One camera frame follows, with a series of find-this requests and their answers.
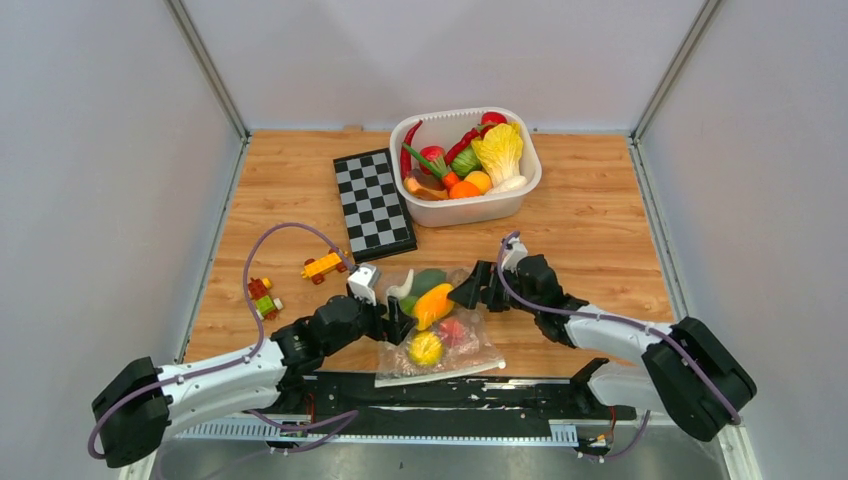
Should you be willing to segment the yellow mango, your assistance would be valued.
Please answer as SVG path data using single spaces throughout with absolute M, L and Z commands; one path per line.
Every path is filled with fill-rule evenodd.
M 452 284 L 442 283 L 427 291 L 416 301 L 412 314 L 416 320 L 417 331 L 427 330 L 451 313 L 455 302 L 449 298 L 449 294 L 453 290 Z

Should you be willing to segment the clear dotted zip bag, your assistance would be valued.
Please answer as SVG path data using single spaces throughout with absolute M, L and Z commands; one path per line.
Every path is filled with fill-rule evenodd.
M 470 275 L 470 271 L 466 268 L 438 269 L 447 272 L 445 283 L 452 284 L 454 288 L 459 286 Z M 396 273 L 405 273 L 406 271 L 397 270 L 383 273 L 376 286 L 377 298 L 382 301 L 388 301 L 390 298 L 386 297 L 386 287 L 390 276 Z M 409 295 L 402 300 L 397 300 L 402 311 L 414 319 L 412 309 L 419 298 Z M 469 310 L 455 304 L 451 313 L 442 320 L 448 317 L 457 317 L 469 330 L 468 341 L 462 348 L 448 348 L 443 343 L 444 353 L 438 364 L 429 367 L 415 365 L 408 358 L 407 349 L 412 337 L 416 333 L 423 331 L 417 331 L 414 327 L 400 344 L 381 344 L 379 347 L 378 369 L 375 374 L 374 386 L 377 388 L 387 388 L 414 385 L 506 367 L 505 357 L 490 340 L 484 317 L 478 309 Z M 434 323 L 424 331 L 432 331 L 439 335 L 437 327 L 442 320 Z

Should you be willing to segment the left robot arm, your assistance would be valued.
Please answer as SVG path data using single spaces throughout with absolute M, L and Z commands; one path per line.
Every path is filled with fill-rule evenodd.
M 327 357 L 362 337 L 398 345 L 416 324 L 395 298 L 372 305 L 337 295 L 259 345 L 194 363 L 135 359 L 92 402 L 89 454 L 121 468 L 207 421 L 272 405 L 296 412 L 306 400 L 304 376 Z

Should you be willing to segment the white grey mushroom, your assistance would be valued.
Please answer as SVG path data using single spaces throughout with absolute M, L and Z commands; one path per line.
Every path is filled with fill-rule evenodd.
M 415 271 L 408 269 L 405 273 L 396 273 L 390 276 L 386 287 L 386 297 L 402 300 L 411 293 L 414 283 Z

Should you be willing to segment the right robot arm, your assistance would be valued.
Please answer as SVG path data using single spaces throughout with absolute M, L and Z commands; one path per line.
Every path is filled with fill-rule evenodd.
M 702 321 L 651 324 L 604 311 L 566 293 L 541 255 L 512 269 L 480 261 L 448 297 L 468 309 L 522 310 L 548 340 L 615 357 L 572 388 L 572 406 L 584 417 L 631 406 L 661 412 L 691 437 L 710 441 L 739 423 L 757 394 L 753 378 Z

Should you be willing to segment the dark green lime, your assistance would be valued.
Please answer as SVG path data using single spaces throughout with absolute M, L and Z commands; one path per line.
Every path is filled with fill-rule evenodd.
M 410 289 L 410 295 L 421 297 L 434 287 L 446 282 L 447 272 L 438 268 L 427 268 L 418 271 L 414 277 Z

